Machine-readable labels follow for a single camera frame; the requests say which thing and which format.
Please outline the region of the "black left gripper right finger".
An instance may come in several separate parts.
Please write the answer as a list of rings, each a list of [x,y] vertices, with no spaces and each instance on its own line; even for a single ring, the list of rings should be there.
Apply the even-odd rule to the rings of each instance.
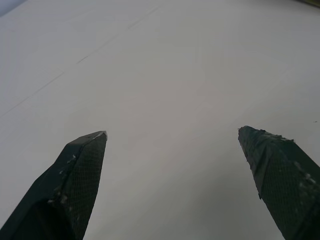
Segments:
[[[285,240],[320,240],[320,166],[292,139],[243,126],[238,141],[258,196]]]

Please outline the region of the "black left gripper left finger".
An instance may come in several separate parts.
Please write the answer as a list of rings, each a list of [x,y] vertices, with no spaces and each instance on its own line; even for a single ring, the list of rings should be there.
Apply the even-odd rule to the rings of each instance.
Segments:
[[[83,240],[107,140],[106,131],[97,131],[69,142],[0,228],[0,240]]]

